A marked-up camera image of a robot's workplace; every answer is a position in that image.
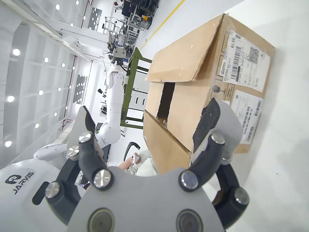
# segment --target yellow floor line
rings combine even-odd
[[[168,15],[168,17],[162,22],[162,24],[157,28],[157,30],[154,31],[154,33],[148,38],[148,40],[144,43],[144,45],[140,48],[140,50],[142,50],[142,48],[147,44],[147,42],[156,34],[156,32],[158,32],[158,30],[165,24],[165,22],[174,14],[175,11],[177,11],[177,9],[180,7],[181,4],[183,4],[185,0],[182,0],[175,9],[173,9],[173,11]]]

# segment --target person's hand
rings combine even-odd
[[[136,164],[139,164],[141,162],[140,156],[135,152],[134,153],[135,156],[138,156],[138,160],[136,161]]]
[[[133,158],[132,158],[132,157],[128,158],[128,160],[130,160],[131,164],[134,165],[134,164],[133,164]]]

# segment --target qr code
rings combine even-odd
[[[250,54],[248,57],[248,61],[257,64],[258,58],[259,58],[259,50],[253,47],[250,47]]]

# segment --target box opening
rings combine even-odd
[[[164,124],[168,120],[174,89],[175,89],[175,82],[164,83],[160,105],[157,113],[158,120]]]

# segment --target white floor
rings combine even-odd
[[[161,0],[138,38],[144,57],[224,11],[276,47],[252,148],[232,162],[251,203],[228,231],[308,231],[309,0],[186,0],[143,46],[180,1]]]

